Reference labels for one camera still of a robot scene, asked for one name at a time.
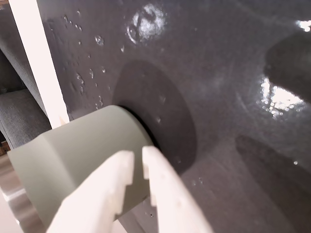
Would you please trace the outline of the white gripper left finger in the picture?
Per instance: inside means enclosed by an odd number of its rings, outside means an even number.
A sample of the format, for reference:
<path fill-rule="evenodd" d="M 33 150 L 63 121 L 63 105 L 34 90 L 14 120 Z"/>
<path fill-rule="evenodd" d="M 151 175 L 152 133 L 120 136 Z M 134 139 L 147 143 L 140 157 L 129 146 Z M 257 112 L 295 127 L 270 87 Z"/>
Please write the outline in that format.
<path fill-rule="evenodd" d="M 121 150 L 105 160 L 61 203 L 49 233 L 109 233 L 133 183 L 135 156 Z"/>

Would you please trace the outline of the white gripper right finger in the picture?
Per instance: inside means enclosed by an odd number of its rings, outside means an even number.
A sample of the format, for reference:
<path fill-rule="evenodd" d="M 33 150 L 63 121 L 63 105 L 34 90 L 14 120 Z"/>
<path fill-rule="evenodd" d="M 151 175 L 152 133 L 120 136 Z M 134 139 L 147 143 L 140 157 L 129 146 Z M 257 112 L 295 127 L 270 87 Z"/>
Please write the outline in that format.
<path fill-rule="evenodd" d="M 214 230 L 175 169 L 154 146 L 142 148 L 144 179 L 156 207 L 159 233 L 212 233 Z"/>

